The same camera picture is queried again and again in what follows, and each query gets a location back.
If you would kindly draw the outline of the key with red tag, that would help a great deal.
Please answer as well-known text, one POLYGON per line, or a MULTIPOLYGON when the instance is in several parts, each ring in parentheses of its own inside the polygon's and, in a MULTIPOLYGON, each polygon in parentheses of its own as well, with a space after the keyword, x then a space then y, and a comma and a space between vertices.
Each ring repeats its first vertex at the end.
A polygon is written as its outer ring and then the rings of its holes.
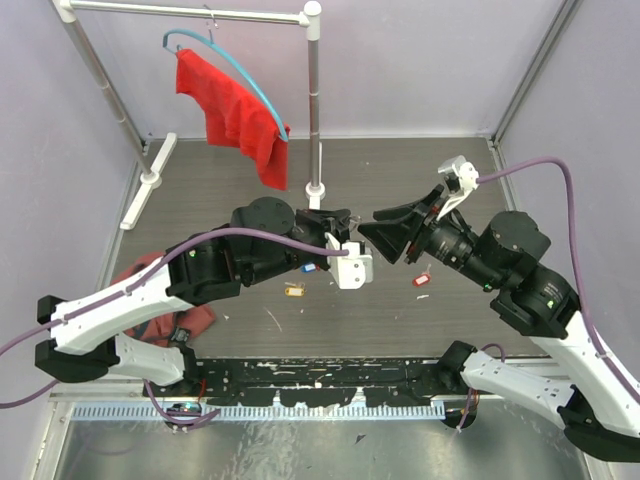
POLYGON ((412 284, 415 287, 422 287, 429 284, 431 282, 430 269, 431 269, 431 265, 428 264, 426 269, 412 280, 412 284))

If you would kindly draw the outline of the wire keyring with keys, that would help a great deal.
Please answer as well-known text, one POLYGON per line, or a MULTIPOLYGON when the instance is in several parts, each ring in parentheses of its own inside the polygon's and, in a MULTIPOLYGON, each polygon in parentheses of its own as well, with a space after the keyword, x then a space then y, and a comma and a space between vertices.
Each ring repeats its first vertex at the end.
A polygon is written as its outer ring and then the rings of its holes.
POLYGON ((362 218, 359 215, 350 215, 348 217, 348 231, 354 232, 361 225, 362 218))

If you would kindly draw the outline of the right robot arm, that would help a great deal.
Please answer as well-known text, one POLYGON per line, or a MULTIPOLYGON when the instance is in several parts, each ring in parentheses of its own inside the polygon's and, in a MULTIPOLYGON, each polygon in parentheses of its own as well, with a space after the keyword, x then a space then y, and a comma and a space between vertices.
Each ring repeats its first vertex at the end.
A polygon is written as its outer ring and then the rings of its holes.
POLYGON ((445 212, 443 190, 438 185, 421 200, 376 211, 358 231, 391 264, 415 263, 428 254, 494 293, 491 309, 551 356, 568 378, 543 379, 455 341, 437 362, 442 388, 500 395, 554 423, 596 459, 638 462, 639 405, 597 352, 576 291, 541 264, 549 238, 519 211, 495 214, 476 234, 458 210, 445 212))

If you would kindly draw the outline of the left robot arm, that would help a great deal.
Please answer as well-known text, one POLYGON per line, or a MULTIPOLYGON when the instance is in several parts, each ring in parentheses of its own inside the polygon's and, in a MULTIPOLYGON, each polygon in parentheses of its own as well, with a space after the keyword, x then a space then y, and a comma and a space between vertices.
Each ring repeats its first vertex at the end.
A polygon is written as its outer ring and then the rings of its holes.
POLYGON ((372 256, 350 238, 347 209, 293 210, 262 197, 235 209, 229 223, 190 237, 140 272, 82 299, 43 297, 40 323, 49 339, 37 344, 35 365, 63 383, 108 373, 167 386, 178 396, 200 384, 194 352, 134 339, 126 330, 163 314, 236 297, 242 288, 314 265, 343 290, 370 282, 372 256))

